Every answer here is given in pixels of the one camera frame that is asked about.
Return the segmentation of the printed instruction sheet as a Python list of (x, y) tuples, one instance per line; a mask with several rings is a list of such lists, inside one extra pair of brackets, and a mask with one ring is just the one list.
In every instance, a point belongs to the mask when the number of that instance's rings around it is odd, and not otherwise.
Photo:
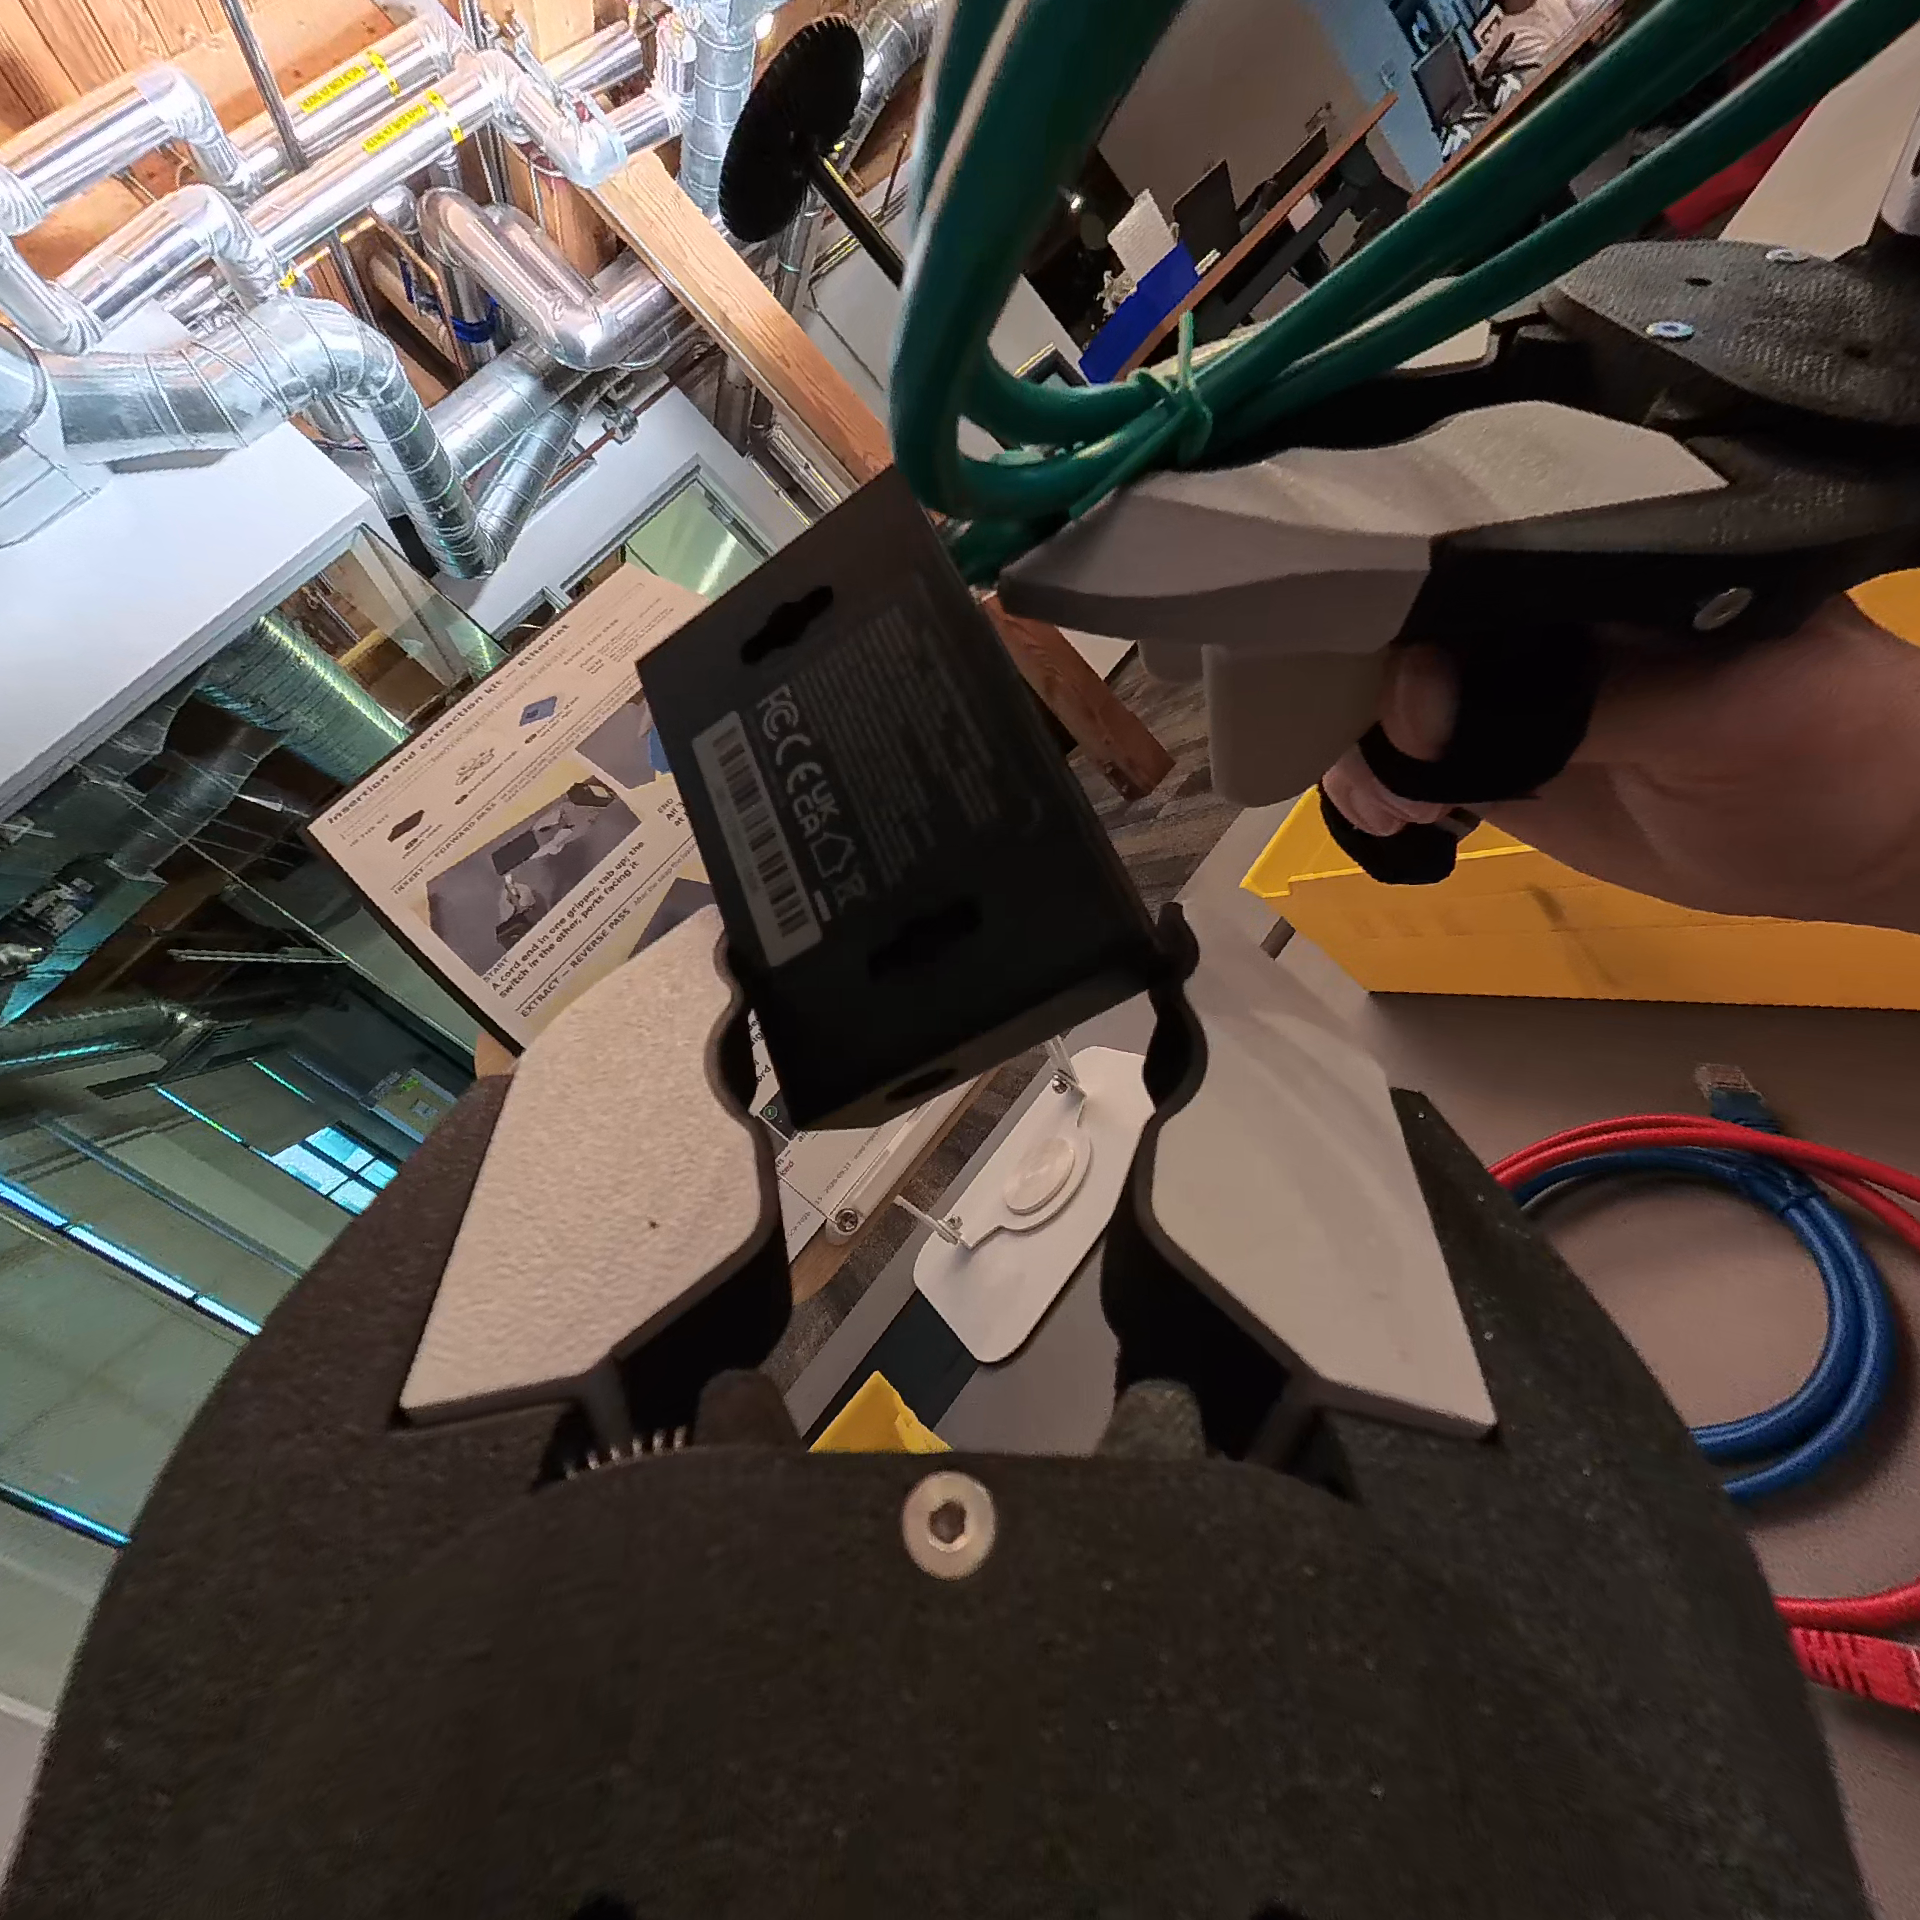
[(639, 661), (703, 607), (617, 566), (304, 831), (508, 1047), (712, 906), (639, 685)]

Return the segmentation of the person's right hand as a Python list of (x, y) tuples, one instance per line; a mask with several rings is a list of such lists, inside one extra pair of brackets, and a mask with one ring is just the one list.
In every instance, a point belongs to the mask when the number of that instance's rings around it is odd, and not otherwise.
[(1672, 906), (1915, 932), (1917, 651), (1838, 597), (1729, 661), (1632, 661), (1557, 780), (1468, 809)]

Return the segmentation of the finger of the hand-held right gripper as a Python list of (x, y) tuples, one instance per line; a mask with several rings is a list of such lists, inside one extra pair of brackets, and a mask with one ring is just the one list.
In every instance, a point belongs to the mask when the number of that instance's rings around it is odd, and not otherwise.
[(1148, 653), (1374, 653), (1443, 538), (1723, 486), (1662, 433), (1512, 401), (1392, 445), (1159, 470), (1005, 566), (998, 602)]
[(1291, 449), (1395, 445), (1444, 420), (1550, 398), (1550, 322), (1508, 307), (1398, 367), (1310, 401), (1273, 423), (1219, 425), (1203, 461), (1260, 461)]

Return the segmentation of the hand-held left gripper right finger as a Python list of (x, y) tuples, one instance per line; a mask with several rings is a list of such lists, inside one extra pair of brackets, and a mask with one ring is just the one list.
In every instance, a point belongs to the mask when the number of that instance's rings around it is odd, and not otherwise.
[(1376, 1059), (1229, 919), (1171, 902), (1148, 1121), (1101, 1246), (1118, 1388), (1208, 1444), (1321, 1410), (1479, 1443), (1489, 1388)]

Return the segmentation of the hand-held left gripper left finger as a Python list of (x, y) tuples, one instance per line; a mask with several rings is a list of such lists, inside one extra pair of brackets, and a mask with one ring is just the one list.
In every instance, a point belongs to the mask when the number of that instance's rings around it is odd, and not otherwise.
[(748, 1003), (705, 906), (521, 1057), (425, 1316), (400, 1413), (572, 1405), (678, 1429), (792, 1307), (775, 1149), (748, 1110)]

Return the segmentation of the black floor lamp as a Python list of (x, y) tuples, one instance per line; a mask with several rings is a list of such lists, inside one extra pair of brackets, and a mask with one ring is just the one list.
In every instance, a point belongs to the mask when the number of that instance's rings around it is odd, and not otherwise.
[(905, 259), (832, 162), (856, 115), (860, 87), (862, 53), (852, 21), (822, 17), (806, 23), (768, 61), (736, 118), (717, 210), (736, 241), (759, 244), (787, 229), (808, 195), (820, 195), (878, 271), (900, 289)]

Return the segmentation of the black network switch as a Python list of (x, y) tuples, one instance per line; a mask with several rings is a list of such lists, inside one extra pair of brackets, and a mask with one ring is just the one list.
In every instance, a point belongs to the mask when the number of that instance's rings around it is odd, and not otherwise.
[(661, 638), (637, 679), (796, 1124), (908, 1113), (1164, 974), (897, 469)]

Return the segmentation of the blue storage box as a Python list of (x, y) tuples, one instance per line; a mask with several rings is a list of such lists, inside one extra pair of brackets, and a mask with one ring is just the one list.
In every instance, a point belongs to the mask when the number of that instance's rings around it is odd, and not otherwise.
[(1084, 379), (1089, 387), (1115, 382), (1133, 362), (1133, 354), (1156, 337), (1159, 326), (1176, 315), (1181, 299), (1195, 286), (1192, 257), (1183, 243), (1175, 241), (1078, 353)]

